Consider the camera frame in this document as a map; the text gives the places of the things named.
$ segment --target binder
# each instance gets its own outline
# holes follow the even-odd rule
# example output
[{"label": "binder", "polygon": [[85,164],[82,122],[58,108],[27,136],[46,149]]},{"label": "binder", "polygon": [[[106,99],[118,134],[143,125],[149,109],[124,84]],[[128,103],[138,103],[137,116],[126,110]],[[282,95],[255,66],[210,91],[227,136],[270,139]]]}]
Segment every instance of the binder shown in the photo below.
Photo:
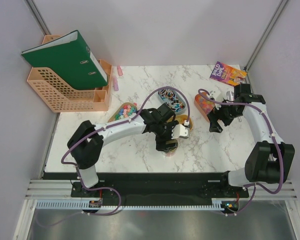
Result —
[{"label": "binder", "polygon": [[88,90],[108,84],[107,74],[78,30],[21,55],[34,68],[52,69],[74,89]]}]

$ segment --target pink eraser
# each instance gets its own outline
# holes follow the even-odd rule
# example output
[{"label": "pink eraser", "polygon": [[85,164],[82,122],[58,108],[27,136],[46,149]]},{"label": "pink eraser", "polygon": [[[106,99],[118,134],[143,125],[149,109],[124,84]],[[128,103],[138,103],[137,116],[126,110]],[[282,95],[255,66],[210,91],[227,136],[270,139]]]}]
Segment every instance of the pink eraser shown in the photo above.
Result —
[{"label": "pink eraser", "polygon": [[121,77],[123,75],[121,67],[120,66],[116,66],[116,70],[118,71],[118,75]]},{"label": "pink eraser", "polygon": [[117,79],[117,77],[116,77],[116,76],[113,76],[112,80],[113,80],[113,88],[114,88],[114,90],[115,90],[115,91],[119,91],[119,86],[118,86],[118,79]]}]

